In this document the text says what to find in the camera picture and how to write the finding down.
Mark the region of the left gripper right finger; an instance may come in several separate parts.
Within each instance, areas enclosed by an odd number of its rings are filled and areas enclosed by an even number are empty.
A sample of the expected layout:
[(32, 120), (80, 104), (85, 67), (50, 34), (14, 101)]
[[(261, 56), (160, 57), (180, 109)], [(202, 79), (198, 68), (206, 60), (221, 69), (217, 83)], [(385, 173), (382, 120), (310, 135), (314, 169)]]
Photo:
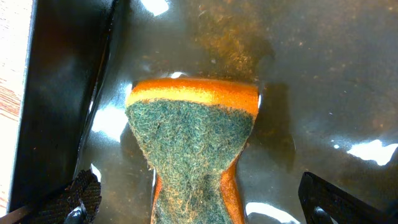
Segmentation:
[(391, 212), (382, 212), (311, 172), (303, 173), (298, 197), (310, 224), (397, 223), (396, 204)]

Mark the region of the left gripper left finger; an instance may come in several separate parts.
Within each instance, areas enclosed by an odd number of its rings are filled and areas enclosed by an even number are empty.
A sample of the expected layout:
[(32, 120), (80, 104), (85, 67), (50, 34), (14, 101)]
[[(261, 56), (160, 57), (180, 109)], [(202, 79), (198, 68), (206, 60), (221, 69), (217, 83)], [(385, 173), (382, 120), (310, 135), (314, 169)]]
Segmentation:
[(81, 170), (67, 186), (1, 217), (1, 223), (93, 223), (101, 203), (101, 183)]

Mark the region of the orange green scrub sponge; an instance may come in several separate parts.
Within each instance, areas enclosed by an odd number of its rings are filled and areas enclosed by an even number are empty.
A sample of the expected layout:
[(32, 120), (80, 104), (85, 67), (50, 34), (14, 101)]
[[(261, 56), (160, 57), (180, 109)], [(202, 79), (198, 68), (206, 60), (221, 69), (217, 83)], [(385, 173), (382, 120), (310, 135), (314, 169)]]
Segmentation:
[(199, 78), (139, 82), (129, 126), (155, 170), (152, 223), (243, 223), (236, 163), (259, 108), (254, 85)]

